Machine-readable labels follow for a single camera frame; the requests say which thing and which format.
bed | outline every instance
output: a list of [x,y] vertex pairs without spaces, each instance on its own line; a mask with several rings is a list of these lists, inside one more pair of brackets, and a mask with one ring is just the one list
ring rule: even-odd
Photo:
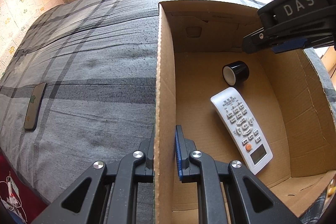
[[[120,160],[150,138],[160,1],[167,0],[77,0],[28,30],[0,81],[0,146],[45,202],[96,160]],[[270,0],[216,1],[260,8]],[[319,58],[307,54],[335,101]],[[29,98],[41,82],[47,88],[37,128],[25,131]],[[152,203],[153,185],[141,184],[137,223],[152,219]]]

smartphone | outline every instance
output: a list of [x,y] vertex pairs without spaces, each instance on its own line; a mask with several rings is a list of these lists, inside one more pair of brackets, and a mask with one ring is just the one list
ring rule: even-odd
[[28,109],[26,113],[26,119],[24,128],[26,130],[35,130],[37,125],[37,119],[40,112],[41,102],[44,95],[47,83],[41,83],[34,87],[33,93],[31,94]]

tape roll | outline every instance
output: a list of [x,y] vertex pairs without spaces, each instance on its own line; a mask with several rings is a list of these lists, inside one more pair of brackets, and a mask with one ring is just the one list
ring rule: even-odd
[[232,86],[246,81],[250,75],[250,70],[243,61],[236,61],[225,65],[222,73],[224,80]]

metal screw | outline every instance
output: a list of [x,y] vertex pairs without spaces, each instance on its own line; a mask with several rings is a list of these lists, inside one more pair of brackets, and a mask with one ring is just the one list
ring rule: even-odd
[[100,169],[104,166],[104,163],[102,161],[96,161],[94,164],[93,164],[93,167],[96,168],[96,169]]
[[143,152],[141,152],[141,151],[135,151],[133,153],[134,158],[141,158],[142,156],[143,156]]
[[242,163],[239,160],[233,160],[231,165],[234,168],[240,168],[242,166]]
[[202,152],[195,150],[193,152],[191,152],[191,156],[193,156],[194,158],[200,158],[202,156]]

white remote control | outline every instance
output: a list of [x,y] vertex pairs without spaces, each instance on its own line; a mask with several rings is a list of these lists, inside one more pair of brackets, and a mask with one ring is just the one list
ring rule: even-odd
[[272,159],[273,154],[249,107],[233,87],[212,96],[210,101],[246,165],[255,175]]

